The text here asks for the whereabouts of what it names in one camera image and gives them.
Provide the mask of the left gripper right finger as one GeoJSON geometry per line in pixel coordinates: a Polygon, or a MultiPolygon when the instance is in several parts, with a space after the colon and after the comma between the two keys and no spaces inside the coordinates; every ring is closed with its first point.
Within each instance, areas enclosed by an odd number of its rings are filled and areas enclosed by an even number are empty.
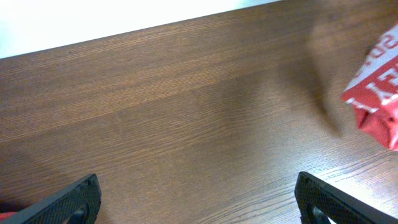
{"type": "Polygon", "coordinates": [[[348,195],[308,172],[299,172],[295,199],[300,220],[312,223],[397,224],[394,218],[348,195]]]}

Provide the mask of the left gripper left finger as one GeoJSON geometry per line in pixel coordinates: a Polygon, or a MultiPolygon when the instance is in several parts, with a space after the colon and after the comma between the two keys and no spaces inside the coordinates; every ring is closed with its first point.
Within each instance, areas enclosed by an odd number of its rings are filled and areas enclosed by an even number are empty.
{"type": "Polygon", "coordinates": [[[96,174],[88,174],[53,195],[1,220],[2,224],[94,223],[101,207],[96,174]]]}

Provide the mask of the red t-shirt white print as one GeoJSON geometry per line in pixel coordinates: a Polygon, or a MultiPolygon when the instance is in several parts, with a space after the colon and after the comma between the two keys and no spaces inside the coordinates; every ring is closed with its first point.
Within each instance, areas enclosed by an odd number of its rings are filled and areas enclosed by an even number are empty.
{"type": "Polygon", "coordinates": [[[341,99],[353,107],[358,129],[397,150],[397,26],[380,36],[341,99]]]}

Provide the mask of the red crumpled t-shirt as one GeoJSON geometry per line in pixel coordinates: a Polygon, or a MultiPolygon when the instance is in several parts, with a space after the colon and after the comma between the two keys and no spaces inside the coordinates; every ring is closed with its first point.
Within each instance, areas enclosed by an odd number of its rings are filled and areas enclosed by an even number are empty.
{"type": "Polygon", "coordinates": [[[0,221],[2,222],[3,220],[6,220],[7,218],[15,215],[16,212],[5,212],[5,213],[0,213],[0,221]]]}

